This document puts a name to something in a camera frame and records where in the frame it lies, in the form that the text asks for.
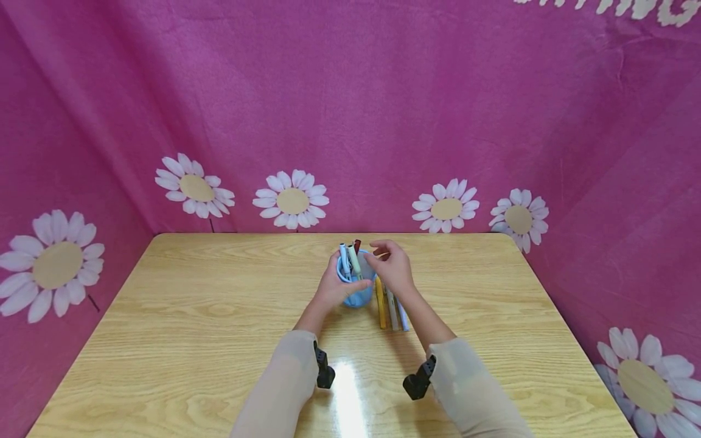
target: daisy center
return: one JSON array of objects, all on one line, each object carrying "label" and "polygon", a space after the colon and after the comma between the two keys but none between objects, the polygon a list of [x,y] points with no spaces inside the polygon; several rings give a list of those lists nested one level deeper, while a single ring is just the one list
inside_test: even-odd
[{"label": "daisy center", "polygon": [[283,213],[299,214],[309,207],[309,197],[303,191],[290,187],[278,195],[278,207]]},{"label": "daisy center", "polygon": [[44,289],[57,289],[73,280],[83,265],[83,251],[75,243],[59,242],[34,261],[34,281]]},{"label": "daisy center", "polygon": [[504,213],[506,223],[516,234],[526,234],[533,225],[533,216],[523,205],[513,205]]},{"label": "daisy center", "polygon": [[618,367],[618,381],[631,402],[659,415],[674,409],[674,395],[654,369],[639,360],[624,360]]},{"label": "daisy center", "polygon": [[441,199],[431,207],[431,214],[436,219],[443,221],[456,218],[463,209],[463,203],[459,199]]},{"label": "daisy center", "polygon": [[203,203],[215,198],[215,191],[207,182],[197,175],[185,175],[180,178],[180,190],[190,199]]}]

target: black wrist strap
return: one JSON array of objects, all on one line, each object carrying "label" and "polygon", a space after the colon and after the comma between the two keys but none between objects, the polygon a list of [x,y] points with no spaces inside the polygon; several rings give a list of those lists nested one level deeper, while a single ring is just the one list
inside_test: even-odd
[{"label": "black wrist strap", "polygon": [[436,356],[431,355],[426,362],[421,364],[416,374],[409,374],[404,378],[402,386],[412,400],[423,399],[431,384],[430,377],[436,367]]}]

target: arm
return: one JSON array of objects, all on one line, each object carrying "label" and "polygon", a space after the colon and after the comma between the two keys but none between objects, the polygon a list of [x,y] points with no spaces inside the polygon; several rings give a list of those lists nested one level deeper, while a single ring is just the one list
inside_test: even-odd
[{"label": "arm", "polygon": [[402,302],[426,356],[436,357],[431,383],[438,402],[463,438],[529,438],[516,406],[477,353],[441,320],[414,286],[411,264],[392,240],[370,243],[366,260]]},{"label": "arm", "polygon": [[319,368],[314,341],[321,333],[324,319],[348,295],[369,286],[368,280],[342,283],[336,275],[338,258],[336,252],[294,329],[280,340],[238,414],[230,438],[294,436],[299,413],[316,386]]}]

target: white daisy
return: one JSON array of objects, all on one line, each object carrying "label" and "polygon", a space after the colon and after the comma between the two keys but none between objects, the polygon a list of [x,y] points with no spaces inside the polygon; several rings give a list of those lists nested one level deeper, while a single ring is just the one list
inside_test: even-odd
[{"label": "white daisy", "polygon": [[423,221],[419,228],[429,233],[450,233],[453,227],[463,228],[465,220],[475,217],[475,210],[479,208],[479,201],[472,199],[477,189],[472,187],[466,190],[467,187],[467,179],[458,182],[457,178],[451,179],[448,187],[434,185],[432,195],[423,193],[411,204],[418,210],[411,218]]},{"label": "white daisy", "polygon": [[275,226],[285,226],[290,230],[297,226],[309,228],[326,217],[319,207],[327,205],[329,198],[324,196],[326,187],[314,185],[314,175],[303,170],[293,170],[292,178],[279,171],[277,176],[266,178],[269,189],[256,191],[253,205],[264,208],[261,217],[275,217]]},{"label": "white daisy", "polygon": [[594,366],[642,438],[659,430],[666,438],[700,438],[701,382],[684,356],[662,356],[660,340],[649,334],[640,347],[631,329],[608,331],[611,346],[597,348],[606,365]]},{"label": "white daisy", "polygon": [[182,202],[182,209],[189,214],[197,213],[202,219],[213,216],[222,217],[222,212],[229,214],[227,206],[234,206],[231,190],[222,189],[219,177],[205,176],[202,165],[190,161],[184,153],[177,154],[177,161],[164,157],[163,164],[168,170],[156,169],[156,184],[170,190],[165,197],[175,202]]},{"label": "white daisy", "polygon": [[509,198],[500,199],[491,209],[494,219],[489,222],[492,231],[511,236],[521,251],[531,251],[531,241],[540,245],[540,236],[547,233],[545,219],[550,209],[538,196],[531,200],[531,191],[511,190]]},{"label": "white daisy", "polygon": [[104,252],[102,243],[90,245],[97,228],[86,224],[81,213],[73,213],[69,221],[61,210],[53,210],[32,226],[36,237],[17,235],[10,241],[12,251],[0,255],[0,267],[16,273],[0,284],[0,299],[6,299],[0,314],[14,315],[29,306],[30,323],[43,318],[52,302],[59,317],[69,304],[80,304],[85,286],[100,279]]}]

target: beige sleeve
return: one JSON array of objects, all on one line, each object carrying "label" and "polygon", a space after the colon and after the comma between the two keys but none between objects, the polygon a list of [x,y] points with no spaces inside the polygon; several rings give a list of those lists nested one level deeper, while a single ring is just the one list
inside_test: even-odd
[{"label": "beige sleeve", "polygon": [[316,386],[316,337],[293,330],[283,336],[268,367],[248,395],[230,438],[292,438],[302,406]]},{"label": "beige sleeve", "polygon": [[514,403],[464,339],[431,344],[430,380],[438,402],[463,438],[532,438]]}]

